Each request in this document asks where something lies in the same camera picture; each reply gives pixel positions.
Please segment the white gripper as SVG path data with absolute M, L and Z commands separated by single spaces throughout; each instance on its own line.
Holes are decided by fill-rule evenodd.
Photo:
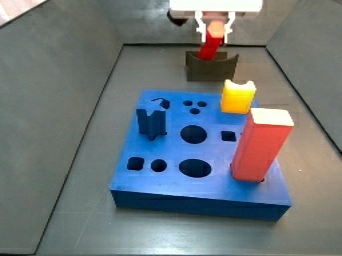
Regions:
M 224 43 L 228 43 L 237 15 L 256 15 L 261 12 L 262 6 L 264 0 L 169 0 L 168 17 L 178 26 L 196 18 L 202 43 L 206 43 L 208 31 L 204 18 L 222 18 L 225 21 Z

